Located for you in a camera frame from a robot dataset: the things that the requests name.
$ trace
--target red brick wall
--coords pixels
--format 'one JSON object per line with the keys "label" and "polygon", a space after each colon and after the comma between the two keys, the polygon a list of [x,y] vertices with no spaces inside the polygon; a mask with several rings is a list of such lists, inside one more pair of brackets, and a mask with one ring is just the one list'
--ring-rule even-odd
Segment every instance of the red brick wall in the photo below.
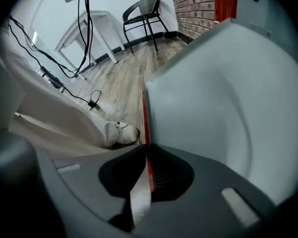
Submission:
{"label": "red brick wall", "polygon": [[215,26],[214,0],[173,0],[178,31],[195,39]]}

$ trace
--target wooden floor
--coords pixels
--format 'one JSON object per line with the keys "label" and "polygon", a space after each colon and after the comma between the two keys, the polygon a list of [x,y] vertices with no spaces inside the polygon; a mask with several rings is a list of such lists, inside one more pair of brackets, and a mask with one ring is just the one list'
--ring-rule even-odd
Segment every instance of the wooden floor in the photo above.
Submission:
{"label": "wooden floor", "polygon": [[[156,41],[158,53],[152,41],[141,43],[133,46],[133,54],[130,49],[117,53],[117,64],[107,58],[84,74],[87,78],[85,81],[78,78],[68,86],[74,95],[86,100],[90,99],[92,91],[101,90],[103,94],[98,101],[100,108],[91,112],[106,120],[123,121],[135,126],[140,130],[137,141],[140,144],[145,143],[142,84],[186,46],[179,38],[160,38]],[[64,94],[83,108],[90,109],[84,101],[73,98],[66,91]],[[94,101],[98,94],[93,93]]]}

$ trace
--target white wall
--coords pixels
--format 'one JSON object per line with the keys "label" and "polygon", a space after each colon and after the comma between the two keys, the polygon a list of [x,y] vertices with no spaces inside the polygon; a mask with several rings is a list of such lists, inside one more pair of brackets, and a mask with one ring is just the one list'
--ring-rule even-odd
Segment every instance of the white wall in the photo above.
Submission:
{"label": "white wall", "polygon": [[[90,0],[90,10],[109,11],[114,18],[117,28],[120,29],[120,35],[123,37],[123,40],[125,40],[122,32],[122,14],[137,1],[139,0]],[[80,0],[80,12],[84,10],[84,2],[83,0]],[[169,31],[177,30],[177,22],[172,0],[161,0],[160,12]],[[69,3],[65,3],[65,0],[44,0],[35,15],[33,28],[48,48],[54,50],[68,27],[74,22],[75,18],[77,18],[77,0]],[[112,38],[110,34],[106,33],[106,27],[102,28],[101,32],[105,35],[110,47],[118,47],[119,43],[116,38]],[[155,23],[152,25],[152,30],[153,32],[161,32],[164,31],[164,28],[161,24]],[[144,35],[145,31],[143,27],[128,32],[130,40],[143,37]]]}
{"label": "white wall", "polygon": [[[18,0],[18,2],[14,5],[12,8],[10,14],[14,19],[16,19],[18,22],[20,22],[25,29],[25,32],[29,35],[33,35],[33,30],[31,28],[31,24],[34,18],[34,15],[40,6],[41,2],[43,0]],[[22,45],[26,45],[24,35],[22,31],[13,23],[13,21],[10,20],[10,25],[12,27],[13,32],[18,37],[20,43]],[[10,33],[10,39],[13,46],[20,50],[20,46],[14,36]]]}

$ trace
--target black metal chair frame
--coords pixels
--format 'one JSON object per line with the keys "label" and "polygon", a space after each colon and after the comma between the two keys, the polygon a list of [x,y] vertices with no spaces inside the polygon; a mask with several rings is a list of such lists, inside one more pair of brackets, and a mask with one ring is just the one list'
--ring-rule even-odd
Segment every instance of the black metal chair frame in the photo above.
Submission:
{"label": "black metal chair frame", "polygon": [[[168,29],[166,28],[165,24],[161,20],[160,14],[158,13],[159,5],[160,5],[160,0],[140,0],[137,3],[133,4],[131,7],[129,7],[124,12],[124,14],[123,14],[124,34],[125,34],[125,37],[127,39],[128,44],[129,44],[129,47],[131,49],[131,53],[134,53],[134,51],[133,51],[133,48],[132,48],[132,46],[129,42],[129,39],[127,37],[126,32],[129,31],[129,30],[132,30],[134,28],[143,26],[145,28],[146,39],[147,39],[147,41],[149,41],[146,25],[149,28],[151,38],[152,38],[153,43],[154,43],[154,48],[155,48],[156,51],[158,51],[157,44],[155,42],[154,35],[153,35],[152,28],[151,28],[150,24],[156,23],[156,22],[161,22],[163,27],[165,28],[166,32],[167,33],[169,32]],[[140,9],[141,15],[137,16],[135,18],[128,19],[128,16],[130,15],[130,13],[132,13],[137,7],[139,7],[139,9]],[[158,18],[157,21],[149,22],[149,19],[155,18],[155,17]],[[135,26],[135,27],[132,27],[132,28],[129,28],[129,29],[126,30],[126,28],[125,28],[126,25],[130,25],[130,24],[133,24],[133,23],[138,23],[138,22],[141,22],[141,21],[143,22],[143,25]]]}

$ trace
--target black cable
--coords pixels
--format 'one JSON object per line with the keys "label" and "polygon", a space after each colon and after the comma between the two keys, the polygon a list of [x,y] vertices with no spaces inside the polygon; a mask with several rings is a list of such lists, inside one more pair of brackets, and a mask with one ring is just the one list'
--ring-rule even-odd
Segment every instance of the black cable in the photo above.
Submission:
{"label": "black cable", "polygon": [[30,50],[31,50],[31,51],[36,51],[36,50],[33,48],[33,46],[29,45],[29,43],[28,43],[28,39],[26,38],[25,35],[24,35],[24,39],[25,39],[26,44],[27,44],[28,47],[30,48]]}
{"label": "black cable", "polygon": [[28,54],[32,57],[32,58],[34,58],[37,62],[38,62],[38,64],[40,65],[40,67],[42,67],[42,65],[40,64],[40,62],[39,62],[39,60],[37,60],[24,46],[22,46],[21,45],[21,43],[19,42],[19,40],[18,40],[18,38],[17,38],[17,36],[14,34],[14,32],[12,31],[12,27],[11,27],[11,25],[9,24],[9,27],[10,27],[10,30],[11,30],[11,33],[13,34],[13,36],[15,37],[15,39],[16,39],[16,41],[19,43],[19,45],[22,47],[22,48],[24,48],[27,52],[28,52]]}
{"label": "black cable", "polygon": [[[87,3],[86,3],[86,5],[85,5],[85,7],[86,7],[86,11],[87,11],[87,14],[89,14],[89,0],[86,0],[87,1]],[[89,23],[89,21],[87,22],[87,44],[86,44],[86,47],[85,47],[85,52],[84,52],[84,57],[83,57],[83,60],[81,61],[81,63],[80,63],[80,66],[79,66],[79,68],[77,69],[77,72],[75,73],[75,75],[77,75],[78,73],[79,73],[79,70],[80,70],[80,68],[82,67],[82,65],[85,63],[85,61],[86,61],[86,56],[87,56],[87,52],[88,52],[88,47],[89,47],[89,34],[90,34],[90,23]]]}
{"label": "black cable", "polygon": [[[68,78],[74,78],[74,77],[76,77],[76,76],[78,75],[78,72],[79,72],[81,66],[82,66],[82,65],[84,64],[84,62],[86,61],[86,55],[87,55],[87,50],[86,50],[86,49],[85,49],[85,52],[84,52],[84,58],[83,58],[83,61],[82,61],[81,65],[80,65],[80,67],[79,67],[78,69],[75,69],[75,70],[69,70],[66,66],[64,66],[64,65],[62,65],[62,64],[60,64],[60,63],[58,63],[58,62],[57,62],[54,58],[52,58],[49,54],[47,54],[47,53],[45,53],[44,51],[38,49],[38,48],[34,45],[34,43],[32,43],[30,37],[29,37],[29,36],[26,34],[26,32],[24,31],[24,27],[23,27],[23,25],[20,24],[17,20],[15,20],[12,16],[10,16],[10,19],[17,25],[17,27],[19,27],[19,28],[22,30],[23,34],[26,36],[26,38],[29,40],[29,42],[32,44],[32,46],[36,49],[36,51],[38,51],[38,52],[44,54],[48,59],[50,59],[51,61],[55,62],[55,63],[59,66],[59,68],[61,69],[61,71],[64,73],[64,75],[65,75],[66,77],[68,77]],[[76,73],[75,73],[73,76],[68,76],[68,75],[64,72],[64,70],[62,69],[62,67],[65,68],[66,70],[68,70],[69,72],[74,72],[74,71],[76,71]]]}
{"label": "black cable", "polygon": [[91,43],[93,41],[93,21],[91,20],[91,17],[90,17],[90,11],[87,12],[87,18],[88,20],[90,21],[90,24],[91,24],[91,39],[90,39],[90,45],[89,45],[89,65],[88,67],[90,67],[90,51],[91,51]]}
{"label": "black cable", "polygon": [[82,101],[85,101],[87,104],[89,103],[87,100],[84,100],[81,97],[78,97],[78,96],[73,95],[66,87],[64,87],[64,89],[67,90],[73,97],[78,98],[78,99],[81,99]]}
{"label": "black cable", "polygon": [[98,98],[97,98],[97,101],[95,101],[95,103],[97,103],[98,100],[99,100],[99,98],[100,98],[100,96],[101,96],[103,93],[102,93],[102,91],[100,91],[100,90],[95,90],[95,91],[93,91],[93,92],[90,94],[90,99],[91,99],[91,96],[92,96],[92,94],[93,94],[94,92],[99,92],[99,96],[98,96]]}
{"label": "black cable", "polygon": [[[9,27],[10,27],[10,30],[11,30],[11,33],[12,33],[12,35],[15,37],[15,39],[16,39],[16,41],[19,43],[19,45],[23,48],[23,49],[25,49],[27,52],[28,52],[28,54],[32,57],[32,58],[34,58],[37,62],[38,62],[38,64],[40,65],[40,68],[43,68],[43,66],[41,65],[41,63],[39,62],[39,60],[37,60],[20,42],[19,42],[19,39],[17,38],[17,36],[15,35],[15,33],[13,32],[13,30],[12,30],[12,27],[11,27],[11,25],[9,24]],[[81,99],[81,100],[83,100],[83,101],[85,101],[87,104],[88,104],[88,101],[87,100],[84,100],[83,98],[81,98],[81,97],[78,97],[78,96],[75,96],[75,95],[73,95],[64,85],[63,85],[63,87],[64,87],[64,89],[65,90],[67,90],[73,97],[75,97],[75,98],[78,98],[78,99]]]}
{"label": "black cable", "polygon": [[78,29],[79,29],[81,39],[83,40],[83,42],[85,44],[85,48],[86,48],[86,42],[85,42],[85,39],[83,37],[83,34],[81,33],[81,28],[80,28],[80,23],[79,23],[79,0],[77,2],[77,23],[78,23]]}
{"label": "black cable", "polygon": [[27,33],[24,31],[24,27],[23,27],[23,25],[20,24],[17,20],[15,20],[12,16],[10,16],[10,19],[16,24],[17,27],[19,27],[19,28],[22,30],[22,32],[23,32],[24,36],[26,37],[26,39],[28,39],[28,41],[31,43],[32,47],[35,48],[35,50],[32,50],[32,48],[31,48],[31,47],[29,46],[29,44],[27,43],[27,45],[30,47],[30,49],[31,49],[32,51],[38,51],[38,52],[44,54],[44,55],[45,55],[48,59],[50,59],[51,61],[55,62],[55,63],[59,66],[59,68],[61,69],[61,71],[65,74],[66,77],[68,77],[68,78],[74,78],[74,77],[75,77],[75,76],[73,76],[73,77],[68,76],[68,75],[63,71],[62,67],[65,68],[65,69],[67,69],[69,72],[74,72],[74,71],[76,71],[76,70],[73,70],[73,71],[69,70],[69,69],[68,69],[67,67],[65,67],[64,65],[58,63],[58,62],[57,62],[53,57],[51,57],[49,54],[47,54],[47,53],[45,53],[44,51],[38,49],[38,48],[34,45],[34,43],[32,43],[32,41],[31,41],[30,37],[27,35]]}

